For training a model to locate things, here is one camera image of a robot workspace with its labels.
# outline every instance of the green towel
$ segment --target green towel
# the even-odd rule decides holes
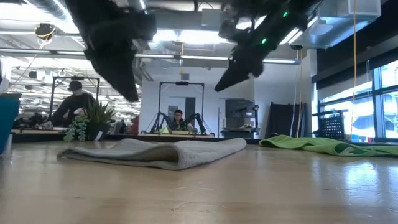
[[[393,156],[398,157],[397,146],[355,146],[328,138],[292,138],[276,136],[259,142],[263,147],[298,149],[334,156]]]

